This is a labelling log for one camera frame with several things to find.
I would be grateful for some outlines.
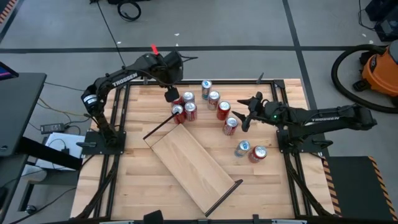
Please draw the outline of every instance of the silver can top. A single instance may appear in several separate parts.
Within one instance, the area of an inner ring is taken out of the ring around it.
[[[186,100],[192,100],[193,99],[193,93],[192,92],[185,92],[183,97]]]
[[[231,127],[236,127],[238,125],[238,121],[235,118],[228,118],[226,120],[226,124],[228,124]]]
[[[209,98],[212,100],[217,100],[220,98],[220,93],[218,93],[217,91],[211,91],[209,94]]]
[[[189,112],[194,111],[196,109],[196,107],[197,106],[194,103],[185,104],[185,110],[189,111]]]
[[[254,153],[257,157],[264,158],[267,156],[267,149],[264,146],[256,146]]]
[[[220,108],[222,110],[229,110],[231,108],[231,105],[229,105],[229,103],[227,101],[222,101],[220,103]]]
[[[211,87],[211,81],[210,80],[203,80],[201,83],[203,88],[210,88]]]
[[[247,140],[243,140],[239,143],[239,148],[245,151],[250,150],[250,143]]]
[[[173,106],[173,108],[172,108],[172,113],[175,114],[175,113],[177,113],[177,112],[179,112],[180,114],[182,114],[183,108],[182,108],[181,105],[174,105],[174,106]]]

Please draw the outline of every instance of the black desk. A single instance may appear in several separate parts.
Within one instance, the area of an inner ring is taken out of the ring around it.
[[[81,166],[81,159],[22,136],[45,78],[44,73],[20,73],[19,78],[0,81],[0,187],[6,184],[4,187],[7,188],[7,197],[0,210],[0,223],[7,213],[28,156],[76,170]]]

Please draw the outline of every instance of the orange shop vacuum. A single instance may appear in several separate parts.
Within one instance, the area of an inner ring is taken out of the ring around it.
[[[391,97],[395,107],[381,106],[364,100],[348,91],[339,81],[337,72],[340,63],[357,51],[362,53],[359,61],[363,65],[361,79],[353,84],[355,91],[374,90]],[[363,44],[343,52],[333,64],[331,79],[336,89],[345,97],[369,109],[384,113],[398,113],[398,40],[387,47]]]

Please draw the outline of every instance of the wooden board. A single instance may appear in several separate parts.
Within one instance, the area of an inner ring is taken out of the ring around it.
[[[301,81],[287,79],[285,85],[290,106],[306,108]],[[215,85],[213,89],[218,90],[221,99],[228,100],[232,109],[239,113],[247,114],[248,109],[236,100],[248,99],[257,91],[261,91],[264,98],[272,99],[269,85]],[[278,150],[275,127],[252,122],[247,133],[238,129],[235,135],[225,136],[221,131],[223,122],[218,121],[215,112],[209,111],[205,101],[200,99],[200,85],[178,86],[178,90],[193,91],[197,97],[198,120],[184,123],[185,128],[233,180],[243,179],[243,183],[208,218],[251,219],[255,213],[260,218],[293,218],[287,174],[283,155]],[[119,164],[113,220],[142,220],[143,215],[157,209],[161,209],[166,219],[205,218],[198,205],[142,139],[170,116],[170,104],[164,100],[164,91],[158,86],[131,87],[126,111],[126,153]],[[113,96],[112,93],[108,96],[107,118],[111,115]],[[154,144],[175,126],[173,121],[168,122],[146,141]],[[252,164],[247,157],[235,157],[234,148],[242,139],[249,140],[252,145],[266,146],[267,158]],[[308,188],[325,209],[333,212],[321,160],[310,154],[302,154],[301,160]],[[95,156],[80,172],[72,217],[79,214],[94,195],[101,162],[102,156]],[[301,193],[297,192],[304,213]]]
[[[182,124],[151,148],[203,213],[235,184]]]

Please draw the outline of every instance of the power adapter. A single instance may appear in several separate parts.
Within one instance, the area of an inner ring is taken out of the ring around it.
[[[63,133],[65,132],[65,125],[63,123],[45,124],[40,125],[40,130],[42,134]]]

